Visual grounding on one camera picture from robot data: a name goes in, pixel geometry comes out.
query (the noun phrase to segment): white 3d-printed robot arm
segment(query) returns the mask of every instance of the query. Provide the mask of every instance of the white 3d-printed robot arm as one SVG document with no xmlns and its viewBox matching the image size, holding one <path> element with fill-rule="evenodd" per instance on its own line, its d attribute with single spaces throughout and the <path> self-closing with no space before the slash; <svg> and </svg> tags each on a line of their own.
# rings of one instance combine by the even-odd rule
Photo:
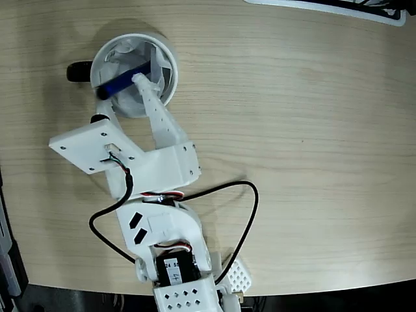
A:
<svg viewBox="0 0 416 312">
<path fill-rule="evenodd" d="M 110 153 L 130 169 L 132 195 L 116 213 L 126 246 L 136 255 L 137 277 L 154 282 L 160 312 L 238 312 L 238 298 L 231 293 L 229 280 L 225 278 L 215 285 L 198 215 L 175 200 L 155 198 L 148 202 L 143 198 L 144 192 L 160 193 L 192 183 L 200 175 L 200 167 L 195 145 L 161 103 L 155 85 L 141 74 L 134 76 L 133 82 L 150 118 L 155 150 L 142 151 L 122 132 L 110 101 L 97 104 L 97 114 L 103 119 L 52 138 L 49 146 L 88 174 L 105 171 L 110 193 L 116 199 L 126 192 L 125 172 L 109 161 Z M 190 246 L 189 253 L 181 253 L 191 255 L 185 270 L 181 268 L 183 262 L 176 258 L 177 252 L 166 254 L 157 247 L 174 242 Z M 182 276 L 188 271 L 197 272 L 199 277 Z M 222 293 L 221 304 L 217 290 Z"/>
</svg>

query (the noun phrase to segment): black wheel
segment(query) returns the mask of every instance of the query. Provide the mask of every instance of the black wheel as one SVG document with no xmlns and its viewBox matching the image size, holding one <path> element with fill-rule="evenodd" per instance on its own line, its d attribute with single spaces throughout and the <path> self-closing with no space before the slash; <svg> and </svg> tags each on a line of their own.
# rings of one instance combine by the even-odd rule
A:
<svg viewBox="0 0 416 312">
<path fill-rule="evenodd" d="M 75 62 L 66 68 L 66 78 L 73 83 L 89 83 L 92 61 Z"/>
</svg>

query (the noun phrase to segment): blue object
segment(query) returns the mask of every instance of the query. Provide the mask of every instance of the blue object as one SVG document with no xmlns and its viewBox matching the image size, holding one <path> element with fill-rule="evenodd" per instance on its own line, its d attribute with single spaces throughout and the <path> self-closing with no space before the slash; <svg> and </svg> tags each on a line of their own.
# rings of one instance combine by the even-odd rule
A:
<svg viewBox="0 0 416 312">
<path fill-rule="evenodd" d="M 117 76 L 101 86 L 97 87 L 96 94 L 99 99 L 105 100 L 118 92 L 128 88 L 133 84 L 131 78 L 137 73 L 147 75 L 150 73 L 150 62 L 144 63 L 143 65 L 137 66 L 132 70 L 123 72 L 120 76 Z"/>
</svg>

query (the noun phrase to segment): wood grain surface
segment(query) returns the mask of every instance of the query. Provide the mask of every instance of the wood grain surface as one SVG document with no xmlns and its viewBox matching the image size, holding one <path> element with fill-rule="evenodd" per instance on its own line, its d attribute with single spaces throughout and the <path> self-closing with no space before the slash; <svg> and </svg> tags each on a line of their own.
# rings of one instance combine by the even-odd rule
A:
<svg viewBox="0 0 416 312">
<path fill-rule="evenodd" d="M 88 228 L 112 203 L 104 176 L 47 146 L 95 109 L 66 66 L 143 30 L 164 34 L 181 62 L 169 109 L 203 169 L 185 191 L 243 178 L 259 188 L 241 252 L 249 294 L 416 278 L 416 19 L 396 28 L 241 0 L 4 0 L 0 164 L 31 283 L 151 293 Z M 121 123 L 153 148 L 147 120 Z M 211 250 L 232 250 L 252 202 L 237 187 L 190 203 Z M 124 247 L 114 214 L 98 224 Z"/>
</svg>

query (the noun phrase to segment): black cable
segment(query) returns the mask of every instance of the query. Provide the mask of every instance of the black cable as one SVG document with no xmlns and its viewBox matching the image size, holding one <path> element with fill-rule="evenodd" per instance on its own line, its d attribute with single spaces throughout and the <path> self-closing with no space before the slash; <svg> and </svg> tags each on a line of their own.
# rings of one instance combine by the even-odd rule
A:
<svg viewBox="0 0 416 312">
<path fill-rule="evenodd" d="M 117 254 L 121 255 L 122 257 L 126 258 L 128 261 L 132 262 L 133 264 L 135 263 L 135 260 L 133 259 L 133 257 L 127 255 L 123 250 L 119 249 L 119 247 L 117 247 L 116 245 L 114 245 L 111 241 L 109 241 L 107 238 L 105 238 L 104 235 L 102 235 L 95 227 L 94 225 L 94 221 L 103 216 L 106 215 L 107 213 L 111 213 L 115 210 L 117 210 L 117 208 L 120 208 L 129 198 L 130 195 L 133 191 L 133 177 L 130 174 L 130 169 L 126 168 L 127 170 L 125 171 L 125 194 L 124 196 L 117 201 L 114 205 L 111 205 L 110 207 L 103 209 L 101 211 L 98 211 L 97 213 L 94 213 L 89 221 L 89 225 L 90 225 L 90 229 L 91 231 L 104 243 L 106 244 L 108 247 L 110 247 L 111 249 L 113 249 Z"/>
<path fill-rule="evenodd" d="M 180 200 L 180 202 L 185 202 L 187 200 L 193 200 L 195 198 L 199 198 L 199 197 L 214 193 L 218 190 L 226 189 L 228 187 L 234 187 L 236 185 L 248 185 L 249 187 L 252 188 L 252 190 L 254 192 L 253 210 L 252 210 L 252 214 L 250 216 L 250 219 L 248 219 L 246 229 L 244 230 L 243 234 L 241 235 L 240 241 L 237 244 L 237 247 L 235 248 L 235 251 L 234 251 L 233 255 L 231 256 L 230 260 L 228 261 L 228 264 L 227 264 L 226 268 L 222 271 L 220 276 L 215 280 L 215 284 L 220 283 L 222 281 L 222 279 L 227 275 L 227 273 L 230 270 L 231 266 L 233 265 L 235 259 L 237 258 L 242 245 L 244 244 L 244 241 L 247 237 L 247 234 L 250 231 L 250 228 L 253 224 L 254 217 L 255 217 L 255 214 L 257 212 L 257 206 L 259 205 L 259 191 L 257 190 L 257 187 L 255 187 L 255 185 L 252 182 L 249 182 L 249 181 L 234 181 L 234 182 L 229 182 L 229 183 L 226 183 L 226 184 L 223 184 L 223 185 L 219 185 L 217 187 L 210 188 L 208 190 L 205 190 L 205 191 L 202 191 L 202 192 L 190 195 L 190 196 L 185 196 L 182 200 Z"/>
</svg>

